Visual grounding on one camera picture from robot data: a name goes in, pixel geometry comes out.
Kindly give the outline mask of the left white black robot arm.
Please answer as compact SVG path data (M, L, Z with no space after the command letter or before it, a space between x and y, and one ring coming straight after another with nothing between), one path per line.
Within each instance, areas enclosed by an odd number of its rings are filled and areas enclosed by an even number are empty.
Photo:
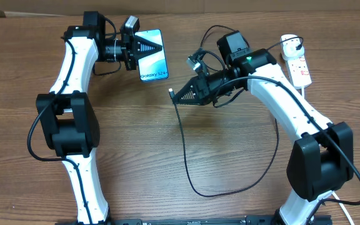
M140 31L139 19L129 16L119 29L106 31L111 22L97 11L86 11L82 25L69 26L63 34L64 60L56 82L47 94L36 98L37 124L55 161L63 163L71 180L77 204L75 224L112 224L96 164L100 128L88 96L95 64L118 63L126 70L139 71L144 82L168 78L168 67L160 29Z

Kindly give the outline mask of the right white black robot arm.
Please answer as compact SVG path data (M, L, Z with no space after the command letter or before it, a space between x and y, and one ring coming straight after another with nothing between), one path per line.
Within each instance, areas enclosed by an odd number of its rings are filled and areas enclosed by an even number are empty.
M221 96L235 99L249 91L272 113L293 147L287 165L292 187L287 201L272 216L247 216L246 224L330 224L329 216L316 216L321 205L359 172L353 164L353 133L345 123L332 123L316 111L286 79L267 49L251 51L239 31L217 42L222 69L208 73L205 50L188 58L196 76L170 94L174 105L216 104Z

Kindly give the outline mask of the blue Samsung Galaxy smartphone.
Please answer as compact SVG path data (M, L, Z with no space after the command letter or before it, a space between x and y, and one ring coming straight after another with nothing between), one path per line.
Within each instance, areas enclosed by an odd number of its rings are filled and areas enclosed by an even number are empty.
M149 82L158 79L168 78L168 66L166 62L166 55L161 30L153 29L147 31L139 31L135 34L135 36L140 36L163 46L163 50L150 56L137 59L140 80L143 82Z

